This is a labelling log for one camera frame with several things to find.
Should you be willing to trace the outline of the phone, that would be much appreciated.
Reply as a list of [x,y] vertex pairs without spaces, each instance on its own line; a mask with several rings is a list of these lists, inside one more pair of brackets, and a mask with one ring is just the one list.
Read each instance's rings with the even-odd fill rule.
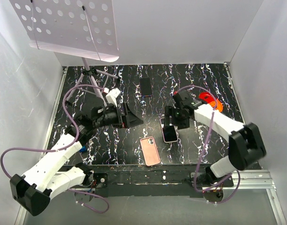
[[178,134],[175,126],[171,123],[171,120],[169,126],[165,127],[165,118],[161,118],[160,126],[164,143],[173,143],[178,141]]

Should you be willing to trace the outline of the black smartphone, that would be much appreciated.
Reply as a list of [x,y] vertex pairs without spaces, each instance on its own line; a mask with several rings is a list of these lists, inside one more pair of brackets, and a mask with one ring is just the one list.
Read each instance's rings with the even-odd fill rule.
[[152,96],[151,80],[150,78],[141,78],[140,79],[140,89],[142,97]]

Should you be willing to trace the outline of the pink phone case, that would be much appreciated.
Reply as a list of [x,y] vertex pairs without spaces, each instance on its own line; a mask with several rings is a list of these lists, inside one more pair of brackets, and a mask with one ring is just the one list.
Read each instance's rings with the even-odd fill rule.
[[158,165],[160,163],[160,157],[156,142],[153,137],[146,137],[140,140],[143,157],[147,166]]

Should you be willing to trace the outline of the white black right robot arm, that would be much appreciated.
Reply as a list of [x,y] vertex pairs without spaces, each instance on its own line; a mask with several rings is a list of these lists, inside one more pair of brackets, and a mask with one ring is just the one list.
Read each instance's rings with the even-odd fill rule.
[[165,106],[164,130],[169,127],[189,128],[189,121],[195,120],[208,125],[228,143],[228,155],[195,176],[193,182],[216,186],[234,171],[244,171],[266,156],[266,149],[258,126],[235,121],[215,109],[203,99],[193,99],[186,90],[173,95],[174,106]]

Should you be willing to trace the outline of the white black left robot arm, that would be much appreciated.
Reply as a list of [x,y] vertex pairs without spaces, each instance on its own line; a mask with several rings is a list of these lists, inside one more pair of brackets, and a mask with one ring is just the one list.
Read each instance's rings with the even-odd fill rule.
[[55,196],[71,187],[87,188],[95,182],[94,171],[84,163],[61,175],[57,172],[96,134],[97,128],[132,128],[143,124],[126,103],[122,111],[113,104],[94,106],[77,113],[74,121],[50,152],[23,175],[15,174],[10,179],[13,198],[33,216],[42,213]]

